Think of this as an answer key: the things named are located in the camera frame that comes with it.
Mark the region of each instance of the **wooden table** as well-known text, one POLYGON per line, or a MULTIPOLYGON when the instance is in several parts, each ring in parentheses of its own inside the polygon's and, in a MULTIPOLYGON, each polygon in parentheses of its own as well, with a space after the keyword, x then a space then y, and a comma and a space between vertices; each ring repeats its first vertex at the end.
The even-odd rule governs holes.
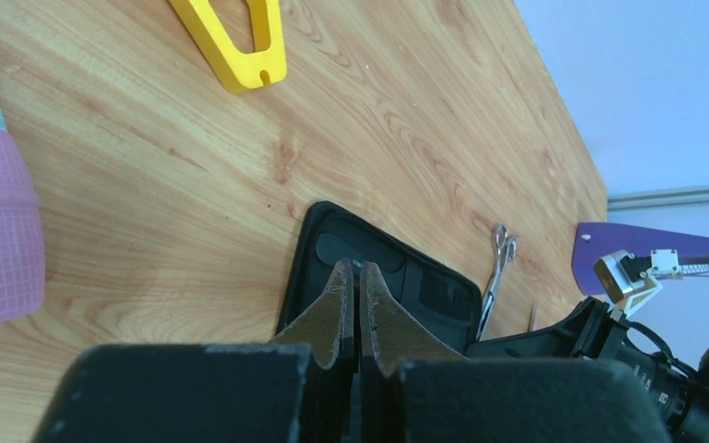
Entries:
POLYGON ((96 344, 267 340, 320 199, 481 286, 507 223, 489 337, 580 300, 574 230, 606 190, 511 2, 281 3, 287 79, 234 96, 163 1, 0 0, 0 102, 47 245, 43 308, 0 325, 0 442, 96 344))

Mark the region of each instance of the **yellow plastic object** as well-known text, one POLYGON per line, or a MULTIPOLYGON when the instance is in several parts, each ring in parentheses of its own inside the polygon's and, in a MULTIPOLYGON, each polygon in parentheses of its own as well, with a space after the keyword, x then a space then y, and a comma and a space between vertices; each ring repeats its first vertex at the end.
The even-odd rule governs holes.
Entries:
POLYGON ((209 0, 170 0, 222 85, 232 93, 254 90, 286 77, 279 0, 246 0, 254 53, 238 50, 209 0))

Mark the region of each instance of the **scissors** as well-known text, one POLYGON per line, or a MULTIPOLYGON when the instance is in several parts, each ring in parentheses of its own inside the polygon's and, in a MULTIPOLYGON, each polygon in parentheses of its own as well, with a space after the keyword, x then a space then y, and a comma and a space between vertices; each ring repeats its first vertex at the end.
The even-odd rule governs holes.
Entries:
POLYGON ((479 319, 476 335, 478 341, 482 338, 483 332, 485 332, 485 326, 487 326, 487 321, 493 312, 493 306, 496 304, 496 294, 499 293, 501 274, 504 273, 507 265, 515 259, 515 254, 518 252, 518 236, 510 235, 506 225, 497 225, 493 228, 493 250, 496 256, 493 259, 493 273, 490 276, 485 293, 483 293, 482 317, 479 319))

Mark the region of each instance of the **white wall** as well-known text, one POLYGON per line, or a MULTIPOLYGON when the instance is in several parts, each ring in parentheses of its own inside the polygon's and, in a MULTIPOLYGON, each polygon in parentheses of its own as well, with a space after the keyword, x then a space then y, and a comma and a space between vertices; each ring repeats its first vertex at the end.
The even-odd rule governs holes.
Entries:
MULTIPOLYGON (((611 212, 608 221, 709 236, 709 204, 611 212)), ((655 330, 676 356, 696 367, 709 346, 709 278, 663 281, 663 284, 662 292, 631 319, 655 330)), ((653 349, 646 343, 638 342, 646 350, 653 349)))
POLYGON ((709 1, 516 4, 610 195, 709 185, 709 1))

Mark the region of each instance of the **black case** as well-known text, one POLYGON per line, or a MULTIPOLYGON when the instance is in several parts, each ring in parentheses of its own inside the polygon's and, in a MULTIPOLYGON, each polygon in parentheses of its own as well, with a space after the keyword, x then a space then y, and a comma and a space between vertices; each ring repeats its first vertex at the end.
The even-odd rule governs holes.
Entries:
POLYGON ((437 338, 459 353, 475 340, 482 309, 476 284, 329 201, 306 213, 277 332, 319 297, 343 258, 352 260, 355 293, 362 263, 372 261, 392 296, 437 338))

